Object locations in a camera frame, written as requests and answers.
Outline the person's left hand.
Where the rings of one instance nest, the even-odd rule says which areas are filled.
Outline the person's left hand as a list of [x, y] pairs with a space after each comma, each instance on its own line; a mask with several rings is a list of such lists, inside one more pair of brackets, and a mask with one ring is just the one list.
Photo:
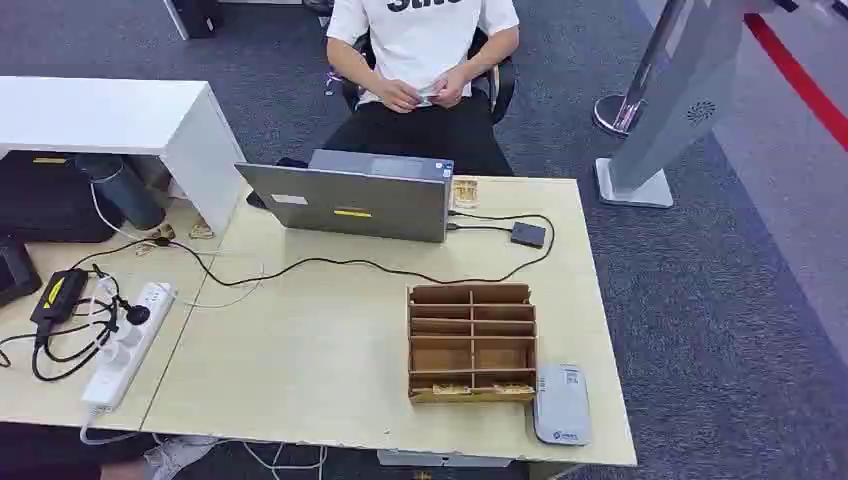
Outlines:
[[431, 86], [428, 100], [435, 105], [449, 109], [457, 106], [466, 85], [470, 82], [464, 66], [456, 66], [443, 73]]

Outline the person's right hand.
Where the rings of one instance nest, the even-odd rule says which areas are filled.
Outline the person's right hand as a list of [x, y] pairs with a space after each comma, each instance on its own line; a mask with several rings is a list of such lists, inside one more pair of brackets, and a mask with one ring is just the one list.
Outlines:
[[410, 113], [423, 101], [415, 88], [401, 80], [378, 78], [369, 90], [396, 113]]

